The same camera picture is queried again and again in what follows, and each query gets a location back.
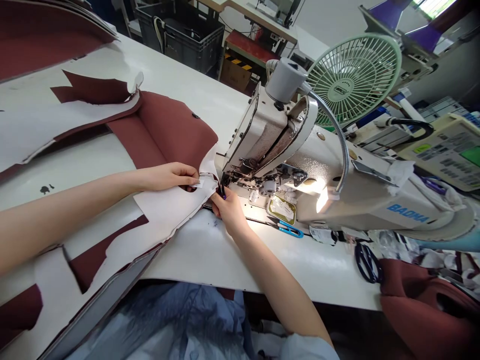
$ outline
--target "cardboard box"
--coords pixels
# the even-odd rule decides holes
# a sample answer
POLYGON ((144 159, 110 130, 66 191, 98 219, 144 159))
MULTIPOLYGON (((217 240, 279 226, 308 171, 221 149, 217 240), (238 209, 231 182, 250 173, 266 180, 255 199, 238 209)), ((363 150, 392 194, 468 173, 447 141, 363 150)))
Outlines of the cardboard box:
POLYGON ((220 82, 240 92, 245 91, 252 73, 225 59, 221 68, 220 82))

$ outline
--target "electric fan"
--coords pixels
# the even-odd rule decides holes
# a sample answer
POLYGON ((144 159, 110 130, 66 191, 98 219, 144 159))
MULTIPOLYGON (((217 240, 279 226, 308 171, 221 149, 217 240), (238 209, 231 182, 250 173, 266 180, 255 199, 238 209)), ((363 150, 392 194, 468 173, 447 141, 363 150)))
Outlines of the electric fan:
MULTIPOLYGON (((402 53, 393 38, 366 33, 327 50, 309 69, 307 82, 345 127, 387 97, 401 64, 402 53)), ((323 111, 316 123, 324 128, 332 125, 323 111)))

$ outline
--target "window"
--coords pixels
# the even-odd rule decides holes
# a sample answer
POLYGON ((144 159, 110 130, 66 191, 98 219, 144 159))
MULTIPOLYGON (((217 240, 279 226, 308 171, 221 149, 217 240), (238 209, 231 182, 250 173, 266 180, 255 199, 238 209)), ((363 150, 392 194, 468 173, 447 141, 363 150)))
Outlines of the window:
POLYGON ((429 19, 435 19, 454 2, 455 0, 413 0, 413 7, 420 9, 429 19))

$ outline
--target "plastic crate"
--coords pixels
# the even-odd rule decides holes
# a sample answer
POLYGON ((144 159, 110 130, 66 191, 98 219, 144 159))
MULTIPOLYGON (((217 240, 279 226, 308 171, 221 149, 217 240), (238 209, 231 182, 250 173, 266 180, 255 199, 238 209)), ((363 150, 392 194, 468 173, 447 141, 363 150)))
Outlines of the plastic crate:
POLYGON ((168 57, 206 74, 222 52, 225 26, 185 2, 163 1, 135 9, 143 43, 168 57), (157 21, 163 51, 154 28, 157 21))

